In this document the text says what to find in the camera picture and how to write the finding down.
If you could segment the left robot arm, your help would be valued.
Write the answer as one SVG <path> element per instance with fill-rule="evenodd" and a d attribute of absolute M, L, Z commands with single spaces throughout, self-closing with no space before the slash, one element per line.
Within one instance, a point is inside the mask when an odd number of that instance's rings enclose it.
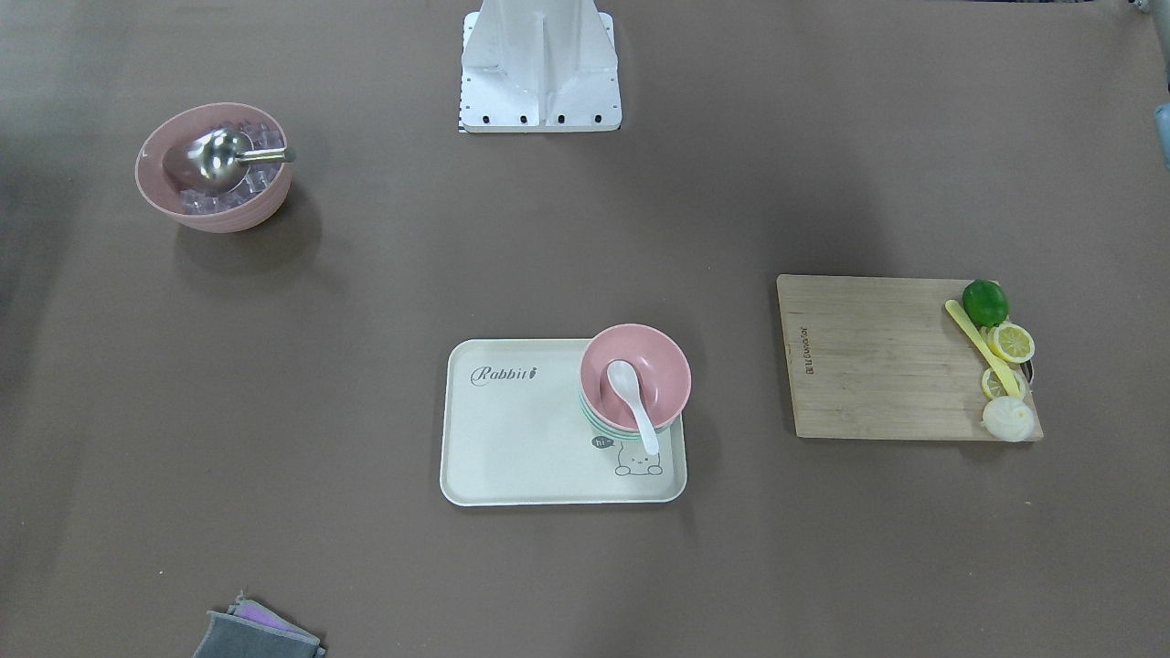
<path fill-rule="evenodd" d="M 1159 150 L 1165 162 L 1166 170 L 1170 170 L 1170 104 L 1165 103 L 1154 109 L 1154 132 L 1156 133 Z"/>

